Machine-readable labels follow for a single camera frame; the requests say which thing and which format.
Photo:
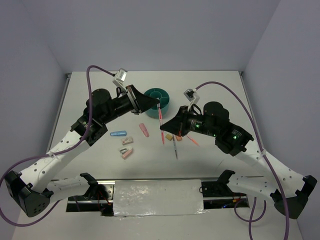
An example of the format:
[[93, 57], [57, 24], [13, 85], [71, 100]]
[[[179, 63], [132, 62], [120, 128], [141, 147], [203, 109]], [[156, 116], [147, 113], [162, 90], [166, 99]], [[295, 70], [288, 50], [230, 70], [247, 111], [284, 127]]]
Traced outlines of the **purple thin pen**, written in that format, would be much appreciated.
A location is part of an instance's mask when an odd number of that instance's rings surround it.
[[177, 145], [176, 145], [176, 140], [175, 140], [175, 136], [174, 135], [172, 135], [172, 141], [173, 141], [175, 157], [176, 157], [176, 159], [178, 159], [178, 151], [177, 151]]

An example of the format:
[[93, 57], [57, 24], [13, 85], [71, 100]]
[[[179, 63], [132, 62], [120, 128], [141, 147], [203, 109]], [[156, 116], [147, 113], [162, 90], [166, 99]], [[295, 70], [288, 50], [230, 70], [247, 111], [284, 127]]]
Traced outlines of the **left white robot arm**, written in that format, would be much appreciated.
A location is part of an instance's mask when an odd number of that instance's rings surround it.
[[132, 112], [141, 114], [160, 101], [139, 92], [133, 85], [112, 98], [106, 89], [96, 89], [87, 100], [83, 115], [44, 157], [20, 172], [9, 171], [4, 180], [10, 196], [29, 217], [42, 213], [50, 203], [73, 196], [91, 200], [103, 186], [88, 173], [54, 180], [74, 158], [93, 146], [108, 129], [106, 124]]

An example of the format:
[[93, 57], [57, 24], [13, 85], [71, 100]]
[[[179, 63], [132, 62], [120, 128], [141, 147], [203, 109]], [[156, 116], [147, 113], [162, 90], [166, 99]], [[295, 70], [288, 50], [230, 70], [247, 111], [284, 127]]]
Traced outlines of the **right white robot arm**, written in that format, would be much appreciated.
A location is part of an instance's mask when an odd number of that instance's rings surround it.
[[213, 137], [214, 144], [223, 153], [243, 161], [265, 178], [264, 181], [253, 180], [233, 170], [224, 170], [217, 180], [217, 190], [223, 196], [244, 193], [261, 198], [272, 202], [281, 214], [285, 214], [287, 206], [289, 218], [297, 219], [317, 184], [313, 176], [303, 176], [261, 150], [250, 133], [230, 122], [229, 111], [219, 102], [206, 103], [202, 114], [181, 106], [160, 129], [179, 137], [189, 132]]

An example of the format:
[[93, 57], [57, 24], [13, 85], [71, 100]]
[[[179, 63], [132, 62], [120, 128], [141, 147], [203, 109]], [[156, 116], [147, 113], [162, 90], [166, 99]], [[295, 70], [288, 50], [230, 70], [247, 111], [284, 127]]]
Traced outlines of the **red highlighter pen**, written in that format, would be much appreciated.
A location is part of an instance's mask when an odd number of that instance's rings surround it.
[[[160, 105], [160, 103], [157, 104], [157, 109], [158, 109], [159, 125], [160, 125], [160, 127], [161, 127], [162, 124], [163, 124], [163, 117], [162, 117], [162, 111], [161, 111], [161, 105]], [[163, 130], [160, 130], [160, 132], [161, 132], [162, 144], [164, 145], [164, 144], [165, 144], [165, 134], [164, 134], [164, 131], [163, 131]]]

